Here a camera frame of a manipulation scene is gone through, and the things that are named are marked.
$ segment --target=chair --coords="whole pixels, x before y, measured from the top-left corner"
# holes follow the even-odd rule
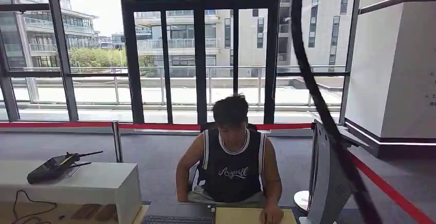
[[[213,128],[216,128],[215,122],[207,122],[207,123],[204,123],[204,124],[200,125],[200,132],[202,133],[205,130],[213,129]],[[250,123],[247,124],[247,128],[250,129],[250,130],[255,130],[255,131],[258,130],[256,125],[253,125],[253,124],[250,124]],[[203,173],[200,172],[200,171],[203,171],[203,169],[198,167],[198,166],[199,166],[199,163],[195,164],[194,166],[192,166],[189,169],[187,192],[190,192],[190,191],[194,190],[194,187],[196,185],[198,185],[202,180],[205,180],[204,179],[204,173],[205,172],[203,172]],[[196,185],[194,185],[195,175],[197,174],[197,171],[198,171],[198,178],[197,178],[197,181],[196,181]]]

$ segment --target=sleeveless jersey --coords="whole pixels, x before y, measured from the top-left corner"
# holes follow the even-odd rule
[[[265,135],[246,129],[237,152],[225,148],[218,129],[204,131],[204,153],[199,177],[204,190],[217,202],[239,202],[261,191]]]

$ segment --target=keyboard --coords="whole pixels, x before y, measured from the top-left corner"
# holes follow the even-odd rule
[[[178,217],[178,216],[157,216],[148,215],[141,224],[213,224],[210,217]]]

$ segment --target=man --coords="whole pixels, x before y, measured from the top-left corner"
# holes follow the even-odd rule
[[[177,165],[177,199],[224,206],[262,205],[260,222],[278,224],[283,211],[278,207],[282,183],[276,153],[264,134],[247,129],[247,113],[248,103],[243,95],[215,103],[217,129],[201,133]],[[205,184],[187,192],[189,168],[197,162]]]

